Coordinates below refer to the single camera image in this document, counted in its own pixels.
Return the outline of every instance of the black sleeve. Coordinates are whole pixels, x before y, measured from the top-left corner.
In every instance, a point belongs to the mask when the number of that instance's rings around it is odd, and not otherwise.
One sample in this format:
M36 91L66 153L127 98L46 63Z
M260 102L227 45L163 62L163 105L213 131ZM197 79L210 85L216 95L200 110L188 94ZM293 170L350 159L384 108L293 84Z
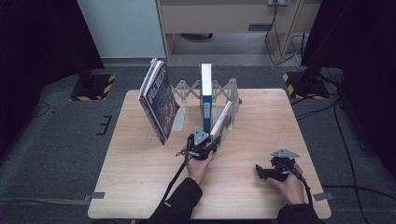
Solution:
M198 204L202 194L194 180L185 178L171 197L158 205L147 224L189 223L192 209Z
M277 214L279 224L322 224L314 208L307 204L286 204Z

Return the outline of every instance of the person's right hand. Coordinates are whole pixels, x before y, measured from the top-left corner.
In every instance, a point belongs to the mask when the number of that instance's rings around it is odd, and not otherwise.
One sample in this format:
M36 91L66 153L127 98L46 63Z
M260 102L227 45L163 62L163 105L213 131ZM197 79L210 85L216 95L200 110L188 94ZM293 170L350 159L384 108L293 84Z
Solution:
M301 174L303 173L303 170L297 163L294 163L294 168ZM284 182L279 182L273 178L267 178L266 181L276 187L280 194L288 200L289 204L305 203L304 186L296 175L289 174Z

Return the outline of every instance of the wall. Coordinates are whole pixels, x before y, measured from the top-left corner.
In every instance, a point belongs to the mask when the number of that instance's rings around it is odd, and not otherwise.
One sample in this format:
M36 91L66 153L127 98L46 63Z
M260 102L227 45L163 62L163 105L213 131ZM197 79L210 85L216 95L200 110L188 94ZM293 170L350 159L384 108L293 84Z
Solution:
M102 58L164 58L155 0L78 0Z

